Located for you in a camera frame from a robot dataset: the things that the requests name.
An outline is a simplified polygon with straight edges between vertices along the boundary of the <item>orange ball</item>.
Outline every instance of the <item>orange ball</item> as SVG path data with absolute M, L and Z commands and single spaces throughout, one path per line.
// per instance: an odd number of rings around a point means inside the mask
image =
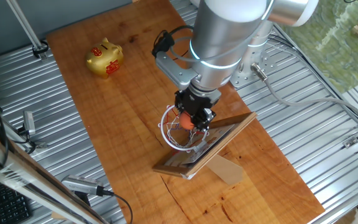
M 191 122 L 190 115 L 186 111 L 182 112 L 179 115 L 179 123 L 183 128 L 187 130 L 191 130 L 194 128 L 194 124 Z

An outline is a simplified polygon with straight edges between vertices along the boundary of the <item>robotic arm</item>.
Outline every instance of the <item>robotic arm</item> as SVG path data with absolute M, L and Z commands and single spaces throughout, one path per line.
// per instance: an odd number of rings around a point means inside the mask
M 177 55 L 190 63 L 189 69 L 182 69 L 166 54 L 175 44 L 173 32 L 164 32 L 152 51 L 158 68 L 179 89 L 175 93 L 179 112 L 187 112 L 198 130 L 207 130 L 216 116 L 211 108 L 221 96 L 218 88 L 236 70 L 250 70 L 252 63 L 259 62 L 255 47 L 263 50 L 272 22 L 300 26 L 311 17 L 317 3 L 318 0 L 201 0 L 190 40 L 191 58 Z

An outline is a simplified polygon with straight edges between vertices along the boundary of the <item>gold piggy bank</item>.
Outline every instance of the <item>gold piggy bank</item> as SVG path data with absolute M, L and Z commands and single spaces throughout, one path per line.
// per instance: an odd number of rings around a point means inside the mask
M 86 66 L 94 74 L 108 78 L 124 62 L 122 47 L 110 43 L 104 38 L 85 55 Z

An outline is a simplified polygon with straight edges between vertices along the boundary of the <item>green surface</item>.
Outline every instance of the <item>green surface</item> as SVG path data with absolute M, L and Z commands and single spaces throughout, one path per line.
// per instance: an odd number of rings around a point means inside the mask
M 307 57 L 344 93 L 358 85 L 358 0 L 320 0 L 312 18 L 301 27 L 282 26 Z

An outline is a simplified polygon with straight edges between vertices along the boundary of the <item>keyboard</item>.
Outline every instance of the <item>keyboard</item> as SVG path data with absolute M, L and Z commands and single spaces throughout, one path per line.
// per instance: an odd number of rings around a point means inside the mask
M 0 224 L 21 223 L 31 216 L 27 198 L 0 184 Z

